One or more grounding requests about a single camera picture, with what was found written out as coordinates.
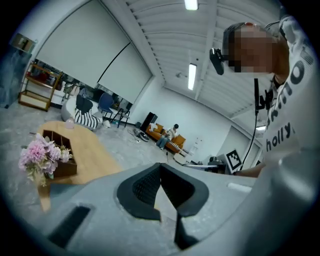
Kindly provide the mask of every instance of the pink flowers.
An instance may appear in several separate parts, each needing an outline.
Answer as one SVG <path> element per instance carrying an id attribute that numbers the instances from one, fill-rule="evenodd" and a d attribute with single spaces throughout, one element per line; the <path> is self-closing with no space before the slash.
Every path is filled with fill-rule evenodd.
<path id="1" fill-rule="evenodd" d="M 31 141 L 26 149 L 28 159 L 32 163 L 38 163 L 45 158 L 46 150 L 39 140 Z"/>
<path id="2" fill-rule="evenodd" d="M 48 137 L 44 138 L 39 133 L 36 139 L 31 141 L 26 149 L 20 154 L 18 166 L 22 171 L 27 172 L 28 178 L 33 180 L 35 174 L 41 175 L 42 184 L 46 185 L 44 174 L 47 173 L 53 179 L 53 173 L 58 166 L 57 161 L 66 163 L 73 156 L 69 153 L 70 149 L 64 146 L 56 146 L 54 141 Z"/>

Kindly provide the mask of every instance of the projector screen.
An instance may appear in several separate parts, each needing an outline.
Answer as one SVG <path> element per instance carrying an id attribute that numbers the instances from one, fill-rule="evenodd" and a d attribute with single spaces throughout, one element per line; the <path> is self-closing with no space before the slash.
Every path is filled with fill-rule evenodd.
<path id="1" fill-rule="evenodd" d="M 106 9 L 92 0 L 53 31 L 36 58 L 94 88 L 129 42 Z M 149 68 L 130 44 L 110 65 L 100 84 L 133 103 L 150 77 Z"/>

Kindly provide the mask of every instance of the ceiling light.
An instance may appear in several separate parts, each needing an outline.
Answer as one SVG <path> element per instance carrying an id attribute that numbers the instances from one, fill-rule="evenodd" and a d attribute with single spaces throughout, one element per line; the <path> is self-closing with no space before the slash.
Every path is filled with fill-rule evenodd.
<path id="1" fill-rule="evenodd" d="M 197 71 L 197 65 L 195 64 L 190 64 L 189 65 L 189 82 L 188 82 L 188 89 L 193 90 L 194 89 L 194 84 L 195 84 L 195 79 L 196 79 L 196 71 Z"/>
<path id="2" fill-rule="evenodd" d="M 195 11 L 198 10 L 199 7 L 198 0 L 184 0 L 184 4 L 187 10 Z"/>
<path id="3" fill-rule="evenodd" d="M 263 125 L 263 126 L 259 126 L 256 128 L 257 131 L 264 131 L 266 129 L 266 126 Z"/>

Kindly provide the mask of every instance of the man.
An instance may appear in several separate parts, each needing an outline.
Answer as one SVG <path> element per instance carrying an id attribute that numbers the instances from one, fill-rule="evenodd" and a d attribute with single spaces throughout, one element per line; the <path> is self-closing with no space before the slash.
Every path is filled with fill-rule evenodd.
<path id="1" fill-rule="evenodd" d="M 168 129 L 167 131 L 164 131 L 164 134 L 161 136 L 161 138 L 155 143 L 161 150 L 164 149 L 167 142 L 171 141 L 173 138 L 177 137 L 177 129 L 179 128 L 179 125 L 175 124 L 172 128 Z"/>
<path id="2" fill-rule="evenodd" d="M 258 177 L 265 166 L 285 156 L 319 148 L 319 65 L 314 50 L 292 16 L 262 28 L 249 22 L 224 31 L 222 54 L 234 72 L 274 74 L 273 101 L 268 112 L 262 150 L 264 161 L 235 175 Z"/>

